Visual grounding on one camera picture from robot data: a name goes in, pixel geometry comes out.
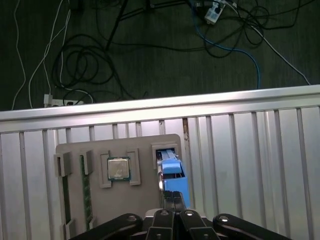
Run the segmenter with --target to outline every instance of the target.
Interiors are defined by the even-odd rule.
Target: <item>metal panel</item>
[[[94,140],[110,140],[114,138],[112,125],[94,126]]]
[[[238,159],[234,155],[234,136],[229,115],[212,116],[213,153],[216,171],[216,185],[219,213],[229,213],[242,217]]]
[[[43,132],[43,147],[45,160],[45,174],[48,197],[48,212],[50,221],[51,240],[60,240],[60,229],[62,224],[61,205],[58,187],[58,178],[55,175],[54,154],[58,145],[57,130]]]
[[[265,227],[262,176],[252,113],[234,115],[243,218]]]
[[[33,239],[50,239],[47,180],[42,131],[24,134],[26,182]]]
[[[320,114],[318,107],[304,108],[301,112],[309,183],[309,195],[306,200],[310,202],[314,239],[320,239]]]
[[[257,112],[256,115],[266,227],[282,235],[289,235],[287,198],[282,178],[284,169],[280,156],[282,153],[279,151],[280,129],[277,128],[274,111]]]
[[[2,112],[0,240],[60,239],[57,144],[169,133],[209,219],[319,239],[319,105],[316,85]]]
[[[279,111],[290,237],[308,239],[302,158],[297,110]]]
[[[142,136],[154,136],[159,135],[159,121],[144,121],[141,122],[141,134]]]
[[[211,121],[209,117],[205,116],[199,117],[197,120],[199,158],[201,162],[202,184],[204,189],[204,212],[206,213],[208,219],[212,219],[219,213],[219,207],[216,186],[216,172],[214,167]]]
[[[200,158],[200,146],[198,138],[198,121],[196,118],[188,118],[188,139],[190,144],[190,158],[192,169],[192,183],[193,183],[193,198],[194,207],[200,212],[205,212],[204,207],[204,186],[202,173],[202,160]]]
[[[26,239],[30,236],[30,221],[25,212],[22,173],[22,156],[19,133],[1,135],[3,190],[5,203],[6,234],[8,240]]]

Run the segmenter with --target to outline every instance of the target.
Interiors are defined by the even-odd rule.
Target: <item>blue component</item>
[[[174,155],[170,149],[161,151],[162,171],[164,175],[164,190],[178,191],[182,193],[185,206],[190,207],[190,195],[188,189],[188,178],[183,163]]]
[[[181,174],[180,160],[177,159],[167,159],[162,162],[163,174]]]

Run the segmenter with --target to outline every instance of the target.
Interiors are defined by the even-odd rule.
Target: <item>cpu chip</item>
[[[108,157],[108,180],[128,181],[130,180],[130,158]]]

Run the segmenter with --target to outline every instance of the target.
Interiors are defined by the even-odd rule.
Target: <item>green circuit board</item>
[[[90,180],[89,175],[85,173],[85,158],[83,155],[80,156],[81,165],[81,177],[82,177],[82,188],[83,188],[83,207],[86,230],[90,230],[90,222],[93,218],[92,205],[91,205],[91,193],[90,193]]]

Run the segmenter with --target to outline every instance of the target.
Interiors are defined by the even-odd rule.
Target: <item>robotic arm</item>
[[[230,214],[212,221],[187,209],[181,192],[164,191],[163,208],[127,213],[71,240],[290,240]]]

